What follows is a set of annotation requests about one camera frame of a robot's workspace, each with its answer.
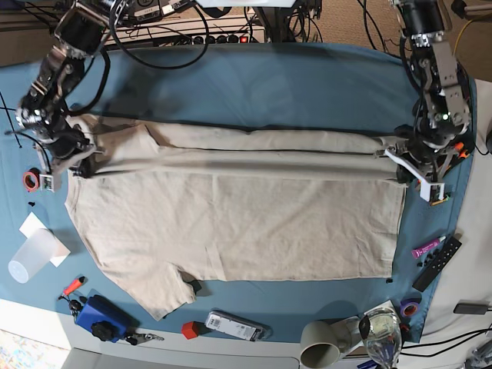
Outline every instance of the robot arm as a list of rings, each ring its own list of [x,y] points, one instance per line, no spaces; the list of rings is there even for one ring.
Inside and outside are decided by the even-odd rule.
[[[419,91],[420,102],[413,131],[385,154],[421,180],[424,199],[443,200],[444,185],[440,183],[437,163],[445,155],[444,163],[449,165],[448,157],[456,154],[452,150],[456,137],[470,124],[470,112],[457,77],[457,61],[445,38],[438,0],[391,1],[404,25],[404,37],[410,40],[413,71],[405,66]],[[84,59],[93,57],[104,45],[110,14],[116,14],[118,23],[129,2],[77,0],[55,30],[59,45],[42,62],[38,78],[21,100],[19,124],[33,130],[53,157],[52,165],[45,163],[48,180],[46,186],[42,183],[43,188],[56,190],[56,177],[66,168],[84,175],[80,170],[82,161],[95,148],[65,120],[69,114],[65,98],[84,76]]]
[[[444,200],[442,177],[451,159],[460,155],[456,141],[468,129],[470,111],[458,80],[457,61],[445,37],[439,1],[391,3],[403,23],[402,60],[404,40],[410,40],[411,66],[405,67],[409,78],[416,76],[420,80],[412,81],[420,97],[413,133],[385,154],[419,179],[424,200],[438,203]]]
[[[52,155],[52,162],[47,162],[37,148],[43,169],[42,189],[56,191],[60,174],[69,168],[82,176],[88,172],[85,159],[96,148],[81,131],[67,123],[65,118],[70,112],[65,98],[83,79],[84,60],[94,57],[103,47],[114,3],[114,0],[74,3],[55,29],[58,45],[45,57],[38,77],[20,101],[16,112],[19,125],[24,130],[32,130]]]

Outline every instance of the beige t-shirt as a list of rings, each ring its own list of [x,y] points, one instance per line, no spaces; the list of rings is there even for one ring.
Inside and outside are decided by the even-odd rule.
[[[102,123],[127,128],[97,136],[107,152],[96,176],[69,178],[66,207],[99,268],[156,320],[194,301],[195,278],[391,275],[404,187],[372,154],[393,138]]]

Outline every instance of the white mug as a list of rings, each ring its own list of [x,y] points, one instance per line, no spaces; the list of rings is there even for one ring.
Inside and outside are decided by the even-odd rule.
[[[301,336],[301,364],[309,369],[322,369],[340,357],[337,336],[328,323],[313,321],[304,327]]]

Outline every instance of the red marker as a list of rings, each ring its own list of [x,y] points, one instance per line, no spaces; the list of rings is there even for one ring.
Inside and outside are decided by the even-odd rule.
[[[65,296],[69,296],[73,291],[75,291],[77,288],[82,286],[84,281],[85,281],[85,277],[80,277],[75,279],[72,283],[70,283],[70,285],[66,289],[63,290],[63,294]]]

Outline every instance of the black cable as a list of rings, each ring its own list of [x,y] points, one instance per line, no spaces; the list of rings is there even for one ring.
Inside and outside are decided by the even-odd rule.
[[[417,137],[417,120],[419,115],[421,114],[422,102],[424,102],[422,90],[423,88],[421,88],[421,93],[418,96],[418,108],[417,111],[415,112],[415,118],[414,118],[414,136],[416,137]]]
[[[371,43],[371,46],[374,50],[377,50],[376,45],[372,41],[371,33],[369,32],[369,27],[367,26],[367,0],[364,0],[363,4],[363,18],[364,18],[364,28],[366,30],[366,35],[367,38],[369,39],[369,42]]]
[[[95,94],[95,97],[92,99],[91,102],[89,102],[83,108],[80,108],[80,109],[75,110],[75,111],[68,110],[67,111],[68,115],[70,115],[72,117],[77,117],[79,115],[89,113],[90,110],[92,110],[92,108],[95,107],[95,105],[99,102],[99,99],[101,99],[102,93],[104,92],[105,87],[106,87],[106,82],[108,81],[109,69],[111,68],[111,59],[109,58],[108,52],[102,48],[101,49],[101,55],[105,61],[105,70],[103,71],[101,83],[99,84],[99,88]]]
[[[10,2],[12,4],[18,5],[18,3],[15,0],[10,0]],[[39,15],[36,15],[35,13],[31,12],[27,8],[21,8],[21,10],[25,10],[27,13],[29,13],[30,15],[32,15],[34,18],[38,19],[41,23],[44,23],[45,25],[47,25],[48,26],[48,30],[50,31],[50,33],[52,33],[53,27],[52,27],[52,24],[49,21],[47,21],[46,19],[44,19],[43,17],[41,17]]]
[[[14,123],[12,123],[12,118],[10,118],[10,114],[8,113],[8,108],[7,108],[7,105],[5,103],[5,99],[3,98],[3,94],[2,92],[0,91],[0,98],[2,99],[2,104],[3,104],[3,108],[5,110],[5,113],[7,114],[7,119],[8,119],[8,122],[10,123],[10,127],[12,128],[12,131],[14,131]],[[15,140],[17,141],[17,145],[18,145],[18,148],[22,148],[22,145],[21,145],[21,142],[18,140],[18,137],[17,137],[17,134],[15,134]]]
[[[395,41],[393,41],[392,38],[388,38],[388,39],[384,40],[384,43],[386,43],[386,42],[390,42],[392,45],[400,47],[400,44],[397,44]],[[411,48],[405,48],[405,50],[407,50],[408,52],[412,51]]]
[[[184,37],[184,38],[188,38],[189,40],[193,40],[192,37],[190,37],[189,35],[186,35],[185,33],[183,32],[179,32],[179,31],[176,31],[174,30],[173,28],[169,28],[169,27],[165,27],[163,25],[153,25],[153,26],[135,26],[135,27],[131,27],[131,29],[125,31],[125,33],[128,35],[128,37],[131,39],[133,36],[131,35],[133,32],[135,31],[140,31],[141,29],[147,29],[148,31],[150,31],[150,28],[160,28],[160,29],[165,29],[166,31],[170,31],[170,32],[174,32],[178,35],[180,35],[181,37]]]
[[[478,151],[478,153],[479,153],[480,155],[482,155],[482,156],[487,156],[487,155],[489,155],[489,154],[490,154],[490,151],[488,151],[488,150],[487,150],[487,152],[482,152],[482,151],[480,151],[480,149],[478,148],[478,146],[477,146],[477,144],[475,143],[475,141],[474,141],[474,146],[475,146],[475,150],[477,150],[477,151]]]
[[[298,23],[301,23],[300,20],[299,20],[299,13],[297,13],[295,15],[296,19],[295,19],[295,23],[294,23],[294,26],[292,27],[292,29],[295,31],[295,28],[298,26]],[[300,27],[299,28],[299,32],[297,34],[294,35],[294,37],[299,37],[302,33],[302,28]]]
[[[401,59],[401,63],[403,64],[403,68],[405,70],[405,73],[407,74],[408,81],[410,81],[410,84],[412,85],[412,87],[415,89],[415,91],[420,91],[421,87],[415,81],[414,75],[412,74],[410,66],[407,63],[407,57],[405,56],[405,42],[406,42],[406,40],[407,40],[407,38],[404,35],[402,35],[400,37],[400,59]]]
[[[246,21],[248,22],[247,24],[249,25],[249,42],[251,43],[251,40],[258,42],[258,40],[253,36],[253,18],[249,19],[247,7],[244,7],[244,17],[246,18]]]
[[[454,344],[453,346],[450,346],[450,347],[445,348],[445,349],[443,349],[443,350],[441,350],[441,351],[438,351],[438,352],[434,352],[433,354],[429,354],[429,355],[422,355],[422,354],[408,354],[408,353],[406,353],[406,352],[402,352],[402,353],[401,353],[401,355],[404,355],[404,356],[412,356],[412,357],[434,357],[434,356],[437,356],[437,355],[441,355],[441,354],[443,354],[444,352],[448,352],[449,350],[452,350],[452,349],[454,349],[455,347],[458,347],[458,346],[460,346],[461,344],[464,344],[465,342],[468,342],[469,340],[471,340],[471,339],[473,339],[473,338],[475,338],[475,337],[478,337],[478,336],[480,336],[480,335],[481,335],[481,334],[483,334],[483,333],[484,333],[484,332],[480,332],[480,333],[478,333],[478,334],[475,334],[475,335],[473,335],[473,336],[471,336],[471,337],[469,337],[469,338],[466,338],[466,339],[464,339],[464,340],[462,340],[462,341],[458,342],[457,344]]]
[[[470,92],[470,79],[469,79],[469,77],[468,77],[468,72],[467,72],[467,70],[464,68],[464,66],[463,66],[460,62],[458,62],[457,64],[458,64],[458,71],[460,71],[460,70],[461,70],[461,71],[463,72],[463,75],[464,75],[465,81],[467,82],[467,85],[468,85],[468,90],[469,90],[469,96],[470,96],[470,97],[469,97],[469,99],[470,99],[470,98],[471,98],[471,92]],[[470,111],[472,111],[472,112],[473,112],[473,107],[474,107],[474,106],[473,106],[472,104],[469,104]],[[487,149],[487,152],[482,152],[482,151],[478,148],[478,146],[477,146],[477,143],[476,143],[476,141],[475,141],[475,137],[474,137],[474,123],[473,123],[473,122],[471,122],[471,128],[470,128],[470,131],[471,131],[471,137],[472,137],[472,140],[473,140],[473,142],[474,142],[474,147],[475,147],[475,150],[477,150],[477,151],[478,151],[478,153],[479,153],[480,155],[482,155],[482,156],[487,156],[487,155],[489,155],[489,154],[490,154],[490,151],[489,151],[488,149]]]
[[[224,9],[220,10],[219,8],[202,8],[204,13],[208,15],[210,18],[213,19],[219,19],[222,18],[223,16],[229,14],[229,12],[232,10],[230,6],[225,6]]]
[[[304,12],[299,8],[299,24],[301,25],[302,42],[306,42],[306,20],[304,19]]]
[[[248,24],[251,22],[252,20],[250,20],[249,22],[246,22],[245,25],[241,26],[241,28],[239,28],[237,31],[234,31],[234,32],[227,32],[225,31],[224,29],[222,29],[221,27],[219,27],[218,25],[214,24],[215,27],[219,28],[221,31],[223,31],[227,36],[230,36],[230,35],[235,35],[236,33],[239,33],[241,31],[243,31],[247,26]]]
[[[147,63],[146,61],[140,59],[138,56],[132,54],[120,41],[120,39],[118,38],[118,35],[116,33],[116,29],[115,29],[115,26],[116,26],[116,10],[119,8],[119,5],[121,4],[123,0],[116,0],[116,3],[114,4],[113,6],[113,9],[111,10],[110,12],[110,15],[109,15],[109,31],[111,33],[111,36],[113,38],[113,40],[115,41],[115,44],[127,55],[129,56],[130,58],[132,58],[133,60],[135,60],[137,63],[139,64],[142,64],[146,67],[149,67],[149,68],[153,68],[153,69],[160,69],[160,70],[174,70],[174,69],[180,69],[180,68],[185,68],[185,67],[188,67],[189,65],[192,65],[194,63],[196,63],[198,60],[201,59],[201,57],[205,54],[205,52],[207,51],[208,49],[208,36],[210,35],[210,30],[208,29],[208,24],[207,24],[207,20],[205,19],[205,17],[203,16],[203,14],[200,12],[200,10],[198,9],[198,7],[196,5],[193,6],[194,10],[198,13],[198,15],[200,15],[200,18],[201,20],[203,21],[203,24],[205,26],[205,43],[204,43],[204,47],[203,49],[201,50],[201,53],[200,55],[198,55],[195,59],[193,59],[192,61],[189,61],[188,63],[185,63],[185,64],[182,64],[182,65],[170,65],[170,66],[167,66],[167,65],[153,65],[153,64],[150,64],[150,63]]]
[[[377,23],[376,21],[374,20],[374,18],[372,18],[372,15],[371,13],[367,10],[367,7],[365,8],[364,7],[364,4],[362,4],[361,0],[357,0],[357,2],[359,3],[359,5],[361,6],[362,8],[362,11],[364,12],[364,14],[369,17],[369,20],[371,21],[371,23],[373,24],[374,28],[376,28],[376,32],[377,32],[377,36],[379,37],[380,41],[381,41],[381,44],[383,45],[383,49],[385,51],[387,51],[387,48],[386,48],[386,45],[384,44],[384,38],[383,38],[383,35],[381,34],[381,31],[379,30],[379,27],[377,26]],[[368,33],[368,30],[367,30],[367,36],[368,38],[371,37],[371,34]]]
[[[52,172],[52,166],[49,164],[49,157],[48,157],[48,153],[46,152],[45,148],[43,148],[43,146],[41,145],[41,143],[36,140],[34,137],[31,137],[30,135],[27,135],[26,133],[24,132],[19,132],[19,131],[16,131],[16,132],[6,132],[5,135],[6,136],[9,136],[9,135],[13,135],[13,134],[16,134],[16,135],[19,135],[19,136],[22,136],[22,137],[26,137],[28,138],[29,140],[33,141],[37,146],[39,146],[39,148],[41,149],[43,155],[45,156],[45,159],[46,159],[46,165],[48,166],[48,171],[49,173]]]
[[[453,337],[453,338],[449,338],[449,339],[447,339],[445,341],[432,342],[430,344],[414,344],[412,346],[403,347],[402,350],[407,350],[407,349],[411,349],[411,348],[439,346],[440,344],[449,344],[450,342],[453,342],[455,340],[459,340],[460,338],[469,336],[471,334],[482,334],[482,333],[487,333],[487,332],[490,332],[490,331],[492,331],[492,328],[477,329],[476,331],[470,331],[470,332],[467,332],[467,333],[463,333],[463,334],[460,334],[459,336],[456,336],[456,337]]]
[[[152,45],[155,46],[154,44],[154,38],[152,37],[152,33],[151,33],[151,30],[150,28],[147,28],[147,33],[148,33],[148,37],[151,39],[152,41]]]
[[[264,10],[262,7],[258,7],[257,8],[257,12],[260,14],[264,24],[264,28],[265,28],[265,31],[267,33],[267,35],[271,38],[271,26],[270,26],[270,22],[268,21],[268,18],[266,16],[266,14],[264,13]]]
[[[38,9],[41,13],[46,14],[48,17],[51,17],[57,21],[60,21],[60,18],[57,17],[56,15],[54,15],[53,13],[47,12],[46,10],[39,8],[37,5],[34,5],[31,2],[27,2],[26,4],[29,4],[31,7]]]
[[[81,80],[82,80],[82,79],[84,79],[84,77],[85,77],[85,76],[89,73],[89,71],[91,70],[91,68],[92,68],[92,66],[93,66],[93,64],[94,64],[94,59],[95,59],[95,58],[92,58],[91,62],[89,63],[89,66],[87,67],[87,69],[85,69],[85,72],[84,72],[84,74],[82,75]]]
[[[307,18],[307,42],[309,42],[309,35],[311,34],[311,22],[309,22],[309,12],[306,13]]]
[[[311,17],[309,17],[309,22],[311,22],[314,25],[314,27],[316,27],[317,33],[320,35],[320,40],[321,40],[321,42],[323,42],[323,35],[321,34],[320,28],[317,26],[317,24],[314,21],[314,19],[311,18]]]

